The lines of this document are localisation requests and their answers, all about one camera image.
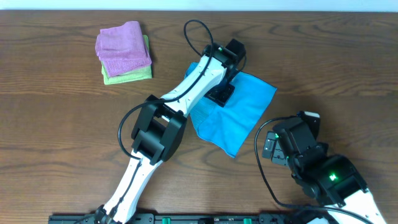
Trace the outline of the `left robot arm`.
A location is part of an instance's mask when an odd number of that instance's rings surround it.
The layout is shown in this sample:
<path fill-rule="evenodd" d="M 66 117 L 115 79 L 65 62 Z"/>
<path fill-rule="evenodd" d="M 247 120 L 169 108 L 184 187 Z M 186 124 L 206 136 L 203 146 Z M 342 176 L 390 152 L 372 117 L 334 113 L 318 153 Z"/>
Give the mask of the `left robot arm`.
<path fill-rule="evenodd" d="M 139 116 L 131 133 L 128 167 L 113 196 L 95 211 L 93 223 L 127 223 L 134 216 L 152 174 L 178 149 L 193 107 L 204 96 L 227 102 L 234 90 L 230 81 L 241 59 L 237 55 L 205 54 L 172 91 L 161 98 L 151 95 L 133 108 Z"/>

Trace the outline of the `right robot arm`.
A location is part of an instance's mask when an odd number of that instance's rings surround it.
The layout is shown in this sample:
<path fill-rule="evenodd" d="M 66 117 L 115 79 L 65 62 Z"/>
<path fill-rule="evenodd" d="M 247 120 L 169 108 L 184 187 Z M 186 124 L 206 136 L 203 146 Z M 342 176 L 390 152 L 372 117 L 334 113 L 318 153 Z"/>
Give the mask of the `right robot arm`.
<path fill-rule="evenodd" d="M 338 223 L 385 223 L 362 175 L 345 156 L 327 154 L 328 145 L 311 130 L 269 131 L 262 156 L 288 167 L 295 183 L 318 205 L 288 205 L 326 210 Z"/>

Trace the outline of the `blue microfiber cloth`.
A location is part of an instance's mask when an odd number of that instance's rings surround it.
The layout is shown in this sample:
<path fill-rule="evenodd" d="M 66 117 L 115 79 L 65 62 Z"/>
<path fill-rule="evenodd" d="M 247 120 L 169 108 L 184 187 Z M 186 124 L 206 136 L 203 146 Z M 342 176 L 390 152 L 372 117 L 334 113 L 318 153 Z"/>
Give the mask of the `blue microfiber cloth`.
<path fill-rule="evenodd" d="M 203 97 L 191 110 L 190 117 L 199 138 L 234 158 L 270 105 L 277 88 L 243 72 L 231 84 L 234 91 L 224 106 Z"/>

